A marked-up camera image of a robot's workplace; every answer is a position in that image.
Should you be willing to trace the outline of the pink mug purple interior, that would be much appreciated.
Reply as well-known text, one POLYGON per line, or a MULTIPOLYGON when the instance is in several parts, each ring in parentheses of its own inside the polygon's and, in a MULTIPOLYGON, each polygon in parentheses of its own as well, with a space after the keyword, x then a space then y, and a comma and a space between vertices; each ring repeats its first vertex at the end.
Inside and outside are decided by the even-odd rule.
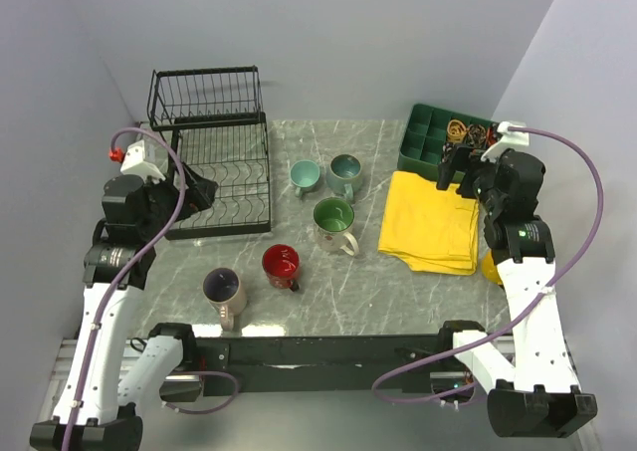
POLYGON ((217 311, 224 332, 232 332, 248 299, 240 277, 228 268, 217 268, 204 279, 203 294, 217 311))

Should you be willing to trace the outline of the red mug white squiggles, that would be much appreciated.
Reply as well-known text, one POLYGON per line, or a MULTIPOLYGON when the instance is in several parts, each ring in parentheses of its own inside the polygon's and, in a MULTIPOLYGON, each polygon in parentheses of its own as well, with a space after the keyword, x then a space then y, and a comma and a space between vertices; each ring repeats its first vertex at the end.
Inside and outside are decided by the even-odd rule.
POLYGON ((273 287, 292 292, 300 290, 300 257, 292 246, 276 244, 269 247, 263 254, 262 267, 273 287))

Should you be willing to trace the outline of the white floral mug green interior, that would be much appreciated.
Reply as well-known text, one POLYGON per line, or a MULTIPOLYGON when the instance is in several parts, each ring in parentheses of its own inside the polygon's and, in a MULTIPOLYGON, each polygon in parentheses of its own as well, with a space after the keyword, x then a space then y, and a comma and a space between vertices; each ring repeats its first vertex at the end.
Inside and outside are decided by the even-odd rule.
POLYGON ((354 211, 348 202, 336 197, 321 200, 314 208, 313 220, 315 240, 323 250, 358 255, 358 242, 351 233, 354 211))

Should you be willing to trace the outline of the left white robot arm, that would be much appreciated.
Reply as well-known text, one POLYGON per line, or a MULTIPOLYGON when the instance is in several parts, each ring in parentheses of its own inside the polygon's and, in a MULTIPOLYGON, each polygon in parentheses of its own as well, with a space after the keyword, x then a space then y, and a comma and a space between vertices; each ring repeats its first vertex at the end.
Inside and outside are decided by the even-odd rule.
POLYGON ((71 369, 49 420, 33 425, 35 450, 136 450, 146 407, 159 401, 172 372, 199 363, 186 324, 159 324, 141 357, 120 372, 127 331, 156 257, 154 246, 173 225, 210 208, 217 184, 186 164, 171 177, 122 173, 104 186, 104 218, 84 258, 84 309, 71 369))

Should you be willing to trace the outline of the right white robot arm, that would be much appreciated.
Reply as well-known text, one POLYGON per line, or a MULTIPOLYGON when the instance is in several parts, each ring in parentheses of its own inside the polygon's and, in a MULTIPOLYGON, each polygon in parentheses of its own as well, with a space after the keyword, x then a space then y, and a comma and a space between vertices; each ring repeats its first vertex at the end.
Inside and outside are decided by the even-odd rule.
POLYGON ((506 149, 482 160, 455 145, 439 165, 437 188, 457 189, 485 211, 484 235, 503 283, 514 326, 515 359, 486 340, 482 326, 447 321, 436 356, 448 369, 463 364, 487 392, 490 424, 500 437, 565 438, 597 414, 596 398, 581 391, 563 338, 554 288, 555 252, 548 225, 536 215, 545 167, 536 157, 506 149))

